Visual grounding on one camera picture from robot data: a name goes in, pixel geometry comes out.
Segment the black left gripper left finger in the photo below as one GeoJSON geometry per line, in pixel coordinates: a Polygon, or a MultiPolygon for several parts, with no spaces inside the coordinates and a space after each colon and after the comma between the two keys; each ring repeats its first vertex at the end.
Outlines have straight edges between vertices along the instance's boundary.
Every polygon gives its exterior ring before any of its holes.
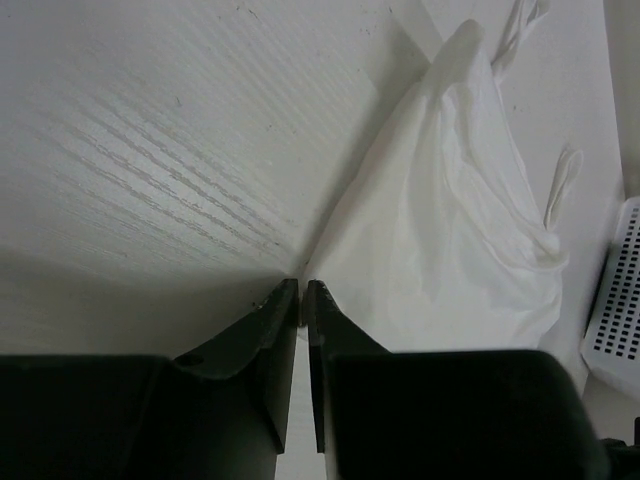
{"type": "Polygon", "coordinates": [[[5,355],[5,479],[271,479],[286,443],[299,308],[286,279],[175,359],[5,355]]]}

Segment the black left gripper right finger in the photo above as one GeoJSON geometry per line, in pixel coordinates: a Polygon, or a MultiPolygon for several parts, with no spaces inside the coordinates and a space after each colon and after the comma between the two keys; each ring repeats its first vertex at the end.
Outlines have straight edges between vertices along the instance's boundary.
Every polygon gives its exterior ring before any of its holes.
{"type": "Polygon", "coordinates": [[[316,446],[331,479],[605,479],[574,384],[539,350],[393,353],[305,293],[316,446]]]}

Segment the white tank top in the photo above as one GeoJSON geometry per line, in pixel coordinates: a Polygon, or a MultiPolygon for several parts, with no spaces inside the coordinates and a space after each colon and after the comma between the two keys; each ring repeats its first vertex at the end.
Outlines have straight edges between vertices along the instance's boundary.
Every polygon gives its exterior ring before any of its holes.
{"type": "Polygon", "coordinates": [[[392,351],[535,349],[558,322],[568,256],[555,227],[583,161],[559,157],[536,205],[500,86],[547,14],[518,1],[489,56],[461,24],[386,120],[306,267],[392,351]]]}

